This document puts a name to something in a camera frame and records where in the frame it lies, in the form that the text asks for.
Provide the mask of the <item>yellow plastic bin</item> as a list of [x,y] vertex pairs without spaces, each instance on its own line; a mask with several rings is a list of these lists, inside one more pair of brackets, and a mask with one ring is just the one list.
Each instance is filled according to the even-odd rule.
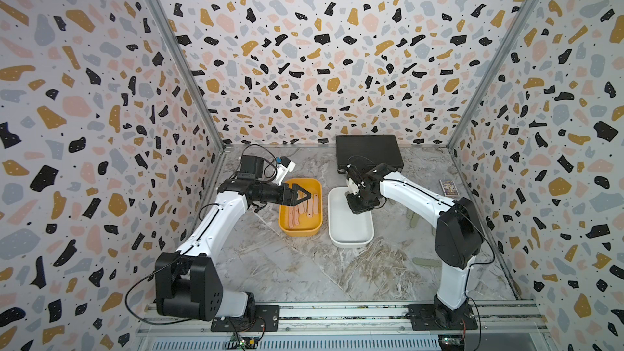
[[312,178],[295,178],[287,180],[289,185],[299,184],[302,188],[311,193],[311,198],[315,194],[319,195],[320,213],[319,215],[313,215],[312,218],[307,217],[306,202],[299,205],[301,207],[300,225],[295,229],[289,229],[288,217],[290,206],[281,206],[279,209],[279,226],[284,233],[291,237],[312,237],[316,235],[323,224],[323,190],[322,185],[318,180]]

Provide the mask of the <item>white plastic bin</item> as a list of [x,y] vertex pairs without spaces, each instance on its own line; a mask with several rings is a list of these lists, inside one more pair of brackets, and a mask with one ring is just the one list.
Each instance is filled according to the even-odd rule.
[[329,237],[338,248],[362,248],[371,243],[375,236],[372,213],[354,214],[349,208],[347,193],[347,187],[337,187],[328,194]]

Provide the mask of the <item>long pink sheathed knife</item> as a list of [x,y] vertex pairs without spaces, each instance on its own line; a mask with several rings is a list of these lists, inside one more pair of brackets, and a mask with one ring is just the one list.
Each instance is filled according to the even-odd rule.
[[295,229],[299,225],[299,209],[297,207],[289,208],[288,226],[289,229]]

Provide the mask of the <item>green knife near arm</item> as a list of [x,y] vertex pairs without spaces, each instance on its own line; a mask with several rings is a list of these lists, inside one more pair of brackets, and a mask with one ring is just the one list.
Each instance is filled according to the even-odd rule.
[[412,262],[416,266],[421,267],[441,267],[442,261],[439,259],[430,259],[430,258],[412,258]]

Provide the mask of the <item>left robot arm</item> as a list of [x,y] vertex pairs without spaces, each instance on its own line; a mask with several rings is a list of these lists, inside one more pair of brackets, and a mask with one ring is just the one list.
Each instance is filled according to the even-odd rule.
[[311,198],[302,186],[285,183],[295,167],[285,156],[267,161],[243,153],[237,170],[219,186],[195,231],[175,251],[159,255],[151,278],[157,312],[167,317],[168,325],[215,318],[255,324],[253,294],[225,289],[215,261],[236,223],[251,207],[295,207]]

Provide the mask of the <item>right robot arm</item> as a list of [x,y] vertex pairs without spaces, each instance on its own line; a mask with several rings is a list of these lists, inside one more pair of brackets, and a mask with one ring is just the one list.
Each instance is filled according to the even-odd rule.
[[435,252],[441,261],[441,280],[431,305],[430,320],[441,328],[471,324],[468,281],[475,266],[494,263],[496,255],[479,262],[482,245],[487,243],[474,203],[468,198],[448,198],[418,185],[396,168],[381,163],[366,171],[348,163],[340,171],[346,176],[349,209],[356,215],[371,211],[382,199],[393,200],[425,219],[435,229]]

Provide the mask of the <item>playing card box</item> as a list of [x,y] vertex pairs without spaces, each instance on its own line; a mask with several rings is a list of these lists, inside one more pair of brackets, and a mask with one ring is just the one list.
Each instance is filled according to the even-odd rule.
[[440,187],[444,195],[449,198],[459,198],[460,193],[458,187],[453,180],[440,180]]

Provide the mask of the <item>black ribbed briefcase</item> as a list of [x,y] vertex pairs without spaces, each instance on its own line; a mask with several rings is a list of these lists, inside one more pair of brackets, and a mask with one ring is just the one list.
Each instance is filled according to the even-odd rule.
[[345,175],[354,164],[361,172],[368,172],[382,163],[401,172],[404,161],[394,135],[340,135],[336,137],[337,172]]

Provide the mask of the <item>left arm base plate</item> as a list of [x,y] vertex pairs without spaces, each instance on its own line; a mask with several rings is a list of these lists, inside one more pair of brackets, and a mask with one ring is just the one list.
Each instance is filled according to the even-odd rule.
[[219,317],[212,321],[211,332],[276,332],[280,322],[279,305],[257,305],[242,317]]

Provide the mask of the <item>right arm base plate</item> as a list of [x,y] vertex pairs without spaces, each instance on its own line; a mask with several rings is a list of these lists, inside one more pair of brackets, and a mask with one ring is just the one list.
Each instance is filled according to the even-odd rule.
[[476,330],[476,314],[465,302],[457,310],[441,304],[410,304],[406,318],[414,331]]

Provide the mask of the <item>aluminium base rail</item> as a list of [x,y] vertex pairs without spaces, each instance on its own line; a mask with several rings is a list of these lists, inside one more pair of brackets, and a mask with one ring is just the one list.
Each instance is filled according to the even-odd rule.
[[478,301],[466,322],[437,327],[420,302],[276,302],[258,307],[250,329],[229,319],[137,331],[138,350],[554,350],[537,307],[528,301]]

